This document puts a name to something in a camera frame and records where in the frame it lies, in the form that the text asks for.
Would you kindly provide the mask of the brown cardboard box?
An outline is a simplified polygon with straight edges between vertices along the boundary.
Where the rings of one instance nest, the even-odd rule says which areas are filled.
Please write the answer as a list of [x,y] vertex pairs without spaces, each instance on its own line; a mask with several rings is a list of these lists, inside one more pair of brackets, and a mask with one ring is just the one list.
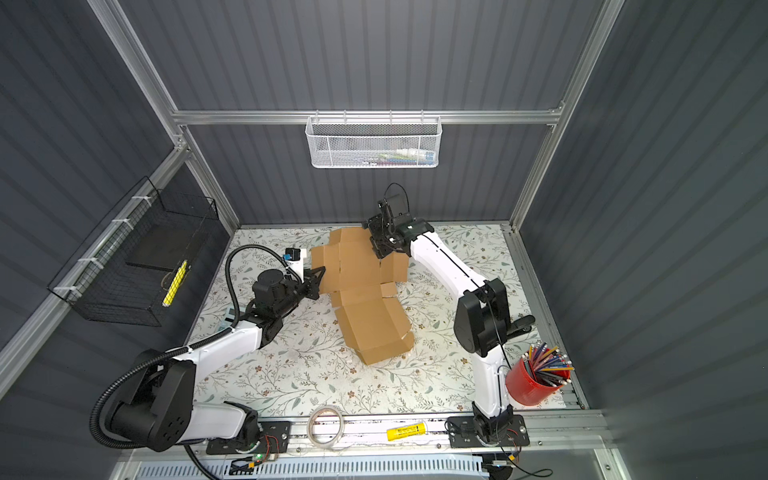
[[370,237],[361,227],[340,228],[311,249],[312,266],[325,269],[319,291],[330,296],[346,346],[366,365],[404,355],[415,342],[397,298],[397,285],[408,281],[409,257],[378,258]]

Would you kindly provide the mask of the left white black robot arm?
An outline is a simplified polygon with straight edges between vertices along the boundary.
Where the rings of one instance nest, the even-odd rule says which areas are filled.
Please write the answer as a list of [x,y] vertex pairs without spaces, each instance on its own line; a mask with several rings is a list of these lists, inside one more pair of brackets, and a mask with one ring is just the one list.
[[160,353],[147,350],[97,399],[89,417],[92,437],[114,449],[162,452],[194,441],[221,439],[248,451],[263,442],[256,410],[236,402],[196,402],[198,383],[238,357],[271,343],[301,300],[319,298],[323,267],[306,269],[287,288],[274,318],[256,315],[250,303],[241,323],[197,343]]

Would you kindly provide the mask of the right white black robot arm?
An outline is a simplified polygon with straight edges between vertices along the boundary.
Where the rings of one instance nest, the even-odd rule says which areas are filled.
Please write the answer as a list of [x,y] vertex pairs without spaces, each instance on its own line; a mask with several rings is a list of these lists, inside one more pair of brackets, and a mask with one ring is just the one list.
[[384,259],[393,253],[406,254],[455,298],[454,335],[470,355],[473,369],[475,434],[484,444],[499,443],[514,416],[503,377],[512,368],[505,343],[530,332],[535,318],[528,315],[513,321],[503,281],[488,280],[465,264],[429,222],[408,212],[394,214],[386,199],[378,201],[378,208],[378,214],[362,223],[371,234],[376,256]]

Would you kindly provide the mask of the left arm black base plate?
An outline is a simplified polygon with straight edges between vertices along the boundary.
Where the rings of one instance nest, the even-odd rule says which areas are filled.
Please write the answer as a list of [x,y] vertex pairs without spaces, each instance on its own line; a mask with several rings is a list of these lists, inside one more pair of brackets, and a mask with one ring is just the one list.
[[208,455],[269,455],[285,453],[291,433],[288,421],[250,421],[235,437],[210,440],[206,447]]

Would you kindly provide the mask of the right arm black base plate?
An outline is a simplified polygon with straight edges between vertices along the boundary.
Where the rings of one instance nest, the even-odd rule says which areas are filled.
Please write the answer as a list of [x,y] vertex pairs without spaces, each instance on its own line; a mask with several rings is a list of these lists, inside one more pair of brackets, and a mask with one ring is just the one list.
[[444,427],[449,444],[454,449],[481,447],[514,449],[530,445],[527,427],[521,415],[513,415],[506,425],[488,433],[480,433],[476,419],[468,415],[448,417]]

